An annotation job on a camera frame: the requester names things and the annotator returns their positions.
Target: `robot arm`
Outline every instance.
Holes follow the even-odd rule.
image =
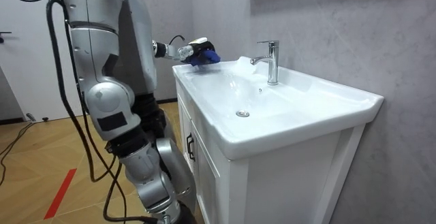
[[[192,217],[186,210],[195,209],[195,182],[153,96],[157,82],[153,57],[187,61],[189,57],[200,58],[205,50],[214,50],[213,45],[205,38],[182,48],[153,41],[149,13],[142,0],[64,2],[80,89],[96,131],[108,141],[108,152],[125,166],[127,178],[152,216],[165,223]],[[119,27],[123,17],[133,28],[127,45],[138,51],[123,62],[140,67],[145,89],[142,94],[135,94],[113,75],[125,34]]]

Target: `faucet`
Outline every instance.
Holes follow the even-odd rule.
[[[260,61],[266,61],[269,64],[268,68],[268,84],[277,85],[279,83],[279,40],[260,41],[259,43],[268,43],[269,55],[265,57],[256,57],[250,60],[250,64],[256,65]]]

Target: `sink basin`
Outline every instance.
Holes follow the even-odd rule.
[[[178,65],[173,70],[219,136],[217,144],[228,159],[371,122],[384,99],[282,67],[279,84],[269,86],[268,64],[253,66],[248,57],[197,67]],[[241,110],[249,116],[238,116]]]

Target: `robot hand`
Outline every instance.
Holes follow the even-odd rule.
[[[195,65],[220,62],[221,58],[215,52],[215,47],[206,37],[193,40],[187,46],[176,49],[169,44],[161,44],[153,40],[155,57],[163,57],[175,61]]]

